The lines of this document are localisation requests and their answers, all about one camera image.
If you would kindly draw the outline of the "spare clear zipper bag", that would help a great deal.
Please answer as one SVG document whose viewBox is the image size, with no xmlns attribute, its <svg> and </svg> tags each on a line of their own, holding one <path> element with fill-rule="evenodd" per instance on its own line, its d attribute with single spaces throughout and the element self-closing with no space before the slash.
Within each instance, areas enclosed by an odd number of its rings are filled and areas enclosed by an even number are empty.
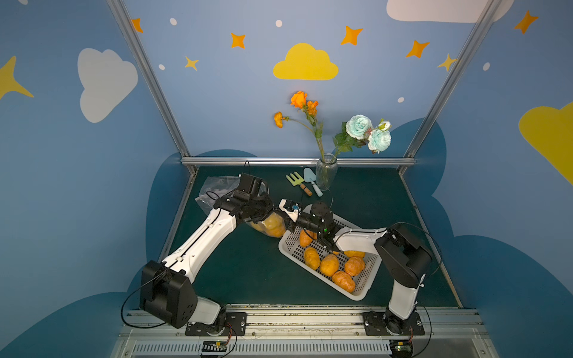
<svg viewBox="0 0 573 358">
<path fill-rule="evenodd" d="M 239 176 L 207 177 L 201 187 L 195 202 L 199 208 L 208 215 L 218 198 L 232 192 L 240 183 Z"/>
</svg>

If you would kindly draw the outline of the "clear zipper bag pink zipper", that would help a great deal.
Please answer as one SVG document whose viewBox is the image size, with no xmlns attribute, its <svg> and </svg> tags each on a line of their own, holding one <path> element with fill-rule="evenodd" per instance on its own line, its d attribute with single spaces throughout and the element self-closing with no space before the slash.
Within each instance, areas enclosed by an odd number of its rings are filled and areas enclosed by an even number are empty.
<svg viewBox="0 0 573 358">
<path fill-rule="evenodd" d="M 247 225 L 267 237 L 281 238 L 284 235 L 286 231 L 284 218 L 277 213 L 265 180 L 261 181 L 258 194 L 249 200 L 249 207 L 253 207 L 254 212 L 247 219 Z"/>
</svg>

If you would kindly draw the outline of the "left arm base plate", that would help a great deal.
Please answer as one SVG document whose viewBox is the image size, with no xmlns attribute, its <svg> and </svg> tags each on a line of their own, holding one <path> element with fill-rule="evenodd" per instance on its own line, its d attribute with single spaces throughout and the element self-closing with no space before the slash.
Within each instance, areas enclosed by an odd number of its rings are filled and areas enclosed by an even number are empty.
<svg viewBox="0 0 573 358">
<path fill-rule="evenodd" d="M 245 312 L 221 312 L 211 325 L 188 322 L 186 337 L 243 337 L 248 315 Z"/>
</svg>

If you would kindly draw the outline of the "orange potato basket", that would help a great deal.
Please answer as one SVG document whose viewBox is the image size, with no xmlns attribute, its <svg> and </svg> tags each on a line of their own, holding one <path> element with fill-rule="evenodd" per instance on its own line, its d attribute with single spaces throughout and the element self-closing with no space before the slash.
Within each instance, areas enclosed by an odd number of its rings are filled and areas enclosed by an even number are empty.
<svg viewBox="0 0 573 358">
<path fill-rule="evenodd" d="M 310 244 L 315 239 L 316 239 L 315 233 L 303 229 L 303 230 L 301 230 L 300 235 L 299 235 L 299 244 L 301 247 L 306 248 L 306 247 L 310 246 Z"/>
</svg>

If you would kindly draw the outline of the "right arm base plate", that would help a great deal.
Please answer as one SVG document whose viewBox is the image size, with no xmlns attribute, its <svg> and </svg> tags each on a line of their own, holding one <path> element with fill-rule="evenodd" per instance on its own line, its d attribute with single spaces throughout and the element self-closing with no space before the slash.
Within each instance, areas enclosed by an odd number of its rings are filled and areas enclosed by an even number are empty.
<svg viewBox="0 0 573 358">
<path fill-rule="evenodd" d="M 419 313 L 414 310 L 407 319 L 400 319 L 389 310 L 362 313 L 363 325 L 367 336 L 408 336 L 425 335 L 425 328 Z"/>
</svg>

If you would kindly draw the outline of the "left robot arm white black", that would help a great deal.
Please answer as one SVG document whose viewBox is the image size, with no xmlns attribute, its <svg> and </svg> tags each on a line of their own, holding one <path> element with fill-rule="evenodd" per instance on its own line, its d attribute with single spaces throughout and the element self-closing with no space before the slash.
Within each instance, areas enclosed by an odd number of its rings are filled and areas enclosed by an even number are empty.
<svg viewBox="0 0 573 358">
<path fill-rule="evenodd" d="M 238 187 L 214 202 L 207 219 L 179 249 L 161 262 L 152 260 L 144 266 L 140 309 L 173 328 L 188 322 L 221 325 L 222 306 L 199 297 L 192 284 L 209 256 L 238 225 L 262 222 L 273 210 L 264 180 L 242 174 Z"/>
</svg>

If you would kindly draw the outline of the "orange potato edge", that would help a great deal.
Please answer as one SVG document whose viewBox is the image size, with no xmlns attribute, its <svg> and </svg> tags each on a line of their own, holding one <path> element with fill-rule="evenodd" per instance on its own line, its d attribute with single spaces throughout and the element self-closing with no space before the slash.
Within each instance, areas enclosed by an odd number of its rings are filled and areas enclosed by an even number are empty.
<svg viewBox="0 0 573 358">
<path fill-rule="evenodd" d="M 321 264 L 321 258 L 315 248 L 307 247 L 304 251 L 304 264 L 316 271 Z"/>
</svg>

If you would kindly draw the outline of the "large orange potato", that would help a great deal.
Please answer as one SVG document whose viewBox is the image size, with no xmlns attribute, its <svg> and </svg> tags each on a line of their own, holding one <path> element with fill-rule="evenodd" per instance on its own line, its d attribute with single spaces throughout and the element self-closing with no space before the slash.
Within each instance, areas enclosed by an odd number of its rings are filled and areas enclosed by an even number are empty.
<svg viewBox="0 0 573 358">
<path fill-rule="evenodd" d="M 286 231 L 284 219 L 277 213 L 272 213 L 261 222 L 264 227 L 264 234 L 268 237 L 281 238 Z"/>
</svg>

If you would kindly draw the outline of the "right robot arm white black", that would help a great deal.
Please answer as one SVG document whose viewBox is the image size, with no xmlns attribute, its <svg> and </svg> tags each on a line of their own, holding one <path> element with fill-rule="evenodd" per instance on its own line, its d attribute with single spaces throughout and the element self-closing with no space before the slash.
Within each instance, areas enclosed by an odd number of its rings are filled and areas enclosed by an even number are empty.
<svg viewBox="0 0 573 358">
<path fill-rule="evenodd" d="M 407 328 L 413 324 L 408 321 L 414 318 L 416 298 L 433 261 L 422 241 L 401 224 L 375 230 L 343 227 L 321 201 L 306 213 L 294 201 L 283 200 L 281 210 L 296 227 L 315 233 L 318 243 L 330 252 L 360 251 L 379 256 L 394 280 L 384 327 L 391 335 L 409 333 Z"/>
</svg>

